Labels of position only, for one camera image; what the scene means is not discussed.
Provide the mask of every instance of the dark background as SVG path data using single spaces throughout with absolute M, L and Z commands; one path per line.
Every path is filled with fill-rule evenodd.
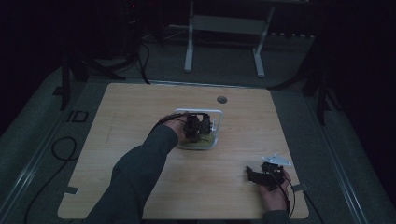
M 396 101 L 391 91 L 396 71 L 396 3 L 391 0 L 311 3 L 314 4 L 276 4 L 270 31 L 286 36 L 320 37 L 322 51 L 314 56 L 330 61 L 330 87 L 396 204 L 396 184 L 391 181 L 394 174 L 390 168 L 396 161 L 393 151 Z M 94 5 L 93 0 L 0 2 L 0 133 L 18 116 L 47 75 L 60 66 L 61 40 L 66 30 L 72 28 L 77 40 L 106 53 L 100 29 L 103 24 L 92 10 Z M 231 5 L 237 5 L 237 1 L 219 0 L 208 7 L 210 10 L 206 9 L 208 5 L 201 10 L 227 15 Z M 187 8 L 188 1 L 162 3 L 163 23 L 187 24 Z M 261 15 L 260 11 L 237 13 Z

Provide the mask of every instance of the wooden table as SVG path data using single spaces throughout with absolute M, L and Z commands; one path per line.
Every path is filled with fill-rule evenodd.
M 227 97 L 228 102 L 218 103 L 218 96 Z M 141 145 L 159 118 L 180 107 L 222 110 L 219 141 L 211 150 L 176 147 L 171 151 L 148 198 L 144 218 L 261 218 L 260 194 L 248 182 L 245 167 L 259 172 L 262 156 L 274 153 L 291 160 L 270 92 L 139 84 L 107 87 L 69 183 L 79 189 L 78 194 L 64 195 L 59 216 L 86 217 L 109 186 L 118 159 Z M 294 167 L 287 171 L 293 185 L 299 183 Z M 304 196 L 297 192 L 292 218 L 307 216 Z

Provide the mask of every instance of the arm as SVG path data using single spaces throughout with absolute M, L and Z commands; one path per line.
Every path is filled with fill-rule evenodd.
M 140 223 L 166 156 L 177 142 L 177 132 L 164 124 L 142 146 L 125 154 L 113 168 L 110 186 L 84 223 Z

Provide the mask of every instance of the gray floor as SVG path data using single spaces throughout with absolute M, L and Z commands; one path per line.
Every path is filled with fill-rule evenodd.
M 313 40 L 268 36 L 262 51 L 266 77 L 257 78 L 250 48 L 230 48 L 229 45 L 209 47 L 199 39 L 195 46 L 192 72 L 184 73 L 184 37 L 180 35 L 169 39 L 165 48 L 147 38 L 150 55 L 146 72 L 149 80 L 156 80 L 157 83 L 172 81 L 266 88 L 296 73 Z M 142 58 L 145 58 L 146 50 L 142 48 L 141 51 Z M 128 77 L 126 82 L 142 82 L 134 66 L 119 74 Z M 43 153 L 41 162 L 37 164 L 35 178 L 31 180 L 29 188 L 21 192 L 21 197 L 16 199 L 15 209 L 9 212 L 9 223 L 23 223 L 29 203 L 64 164 L 53 157 L 51 145 L 60 138 L 71 136 L 77 140 L 75 155 L 81 151 L 106 85 L 112 81 L 92 76 L 86 84 L 73 82 L 72 102 L 64 112 L 60 112 L 60 98 L 52 96 L 54 88 L 60 85 L 58 70 L 47 78 L 2 136 L 0 202 L 9 202 L 7 196 L 13 193 L 17 179 L 23 179 L 20 174 L 28 161 L 37 151 Z M 329 102 L 331 110 L 325 114 L 326 126 L 320 126 L 314 113 L 316 98 L 303 97 L 300 93 L 303 85 L 304 82 L 300 82 L 283 91 L 271 93 L 300 181 L 308 186 L 307 193 L 324 223 L 396 223 L 395 210 L 378 183 L 345 114 L 334 109 Z M 89 112 L 88 120 L 67 122 L 71 110 Z M 56 145 L 56 150 L 64 157 L 71 153 L 72 148 L 73 145 L 67 140 Z M 66 164 L 40 193 L 30 209 L 28 223 L 81 222 L 62 220 L 57 216 L 58 206 L 75 164 L 75 161 Z M 292 223 L 319 223 L 310 203 L 308 207 L 310 216 L 293 220 Z M 201 220 L 200 223 L 223 222 Z

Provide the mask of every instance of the metal frame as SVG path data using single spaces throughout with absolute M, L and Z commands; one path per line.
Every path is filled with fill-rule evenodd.
M 256 64 L 257 76 L 264 77 L 265 74 L 262 65 L 262 56 L 260 55 L 260 53 L 262 51 L 262 45 L 264 43 L 265 37 L 267 36 L 267 31 L 270 26 L 272 16 L 274 14 L 274 10 L 274 7 L 270 8 L 267 19 L 265 21 L 194 15 L 194 1 L 190 0 L 189 43 L 187 45 L 184 71 L 191 72 L 192 70 L 192 54 L 194 52 L 194 45 L 192 41 L 193 31 L 206 30 L 259 35 L 261 37 L 260 42 L 255 48 L 253 48 L 253 58 L 254 63 Z

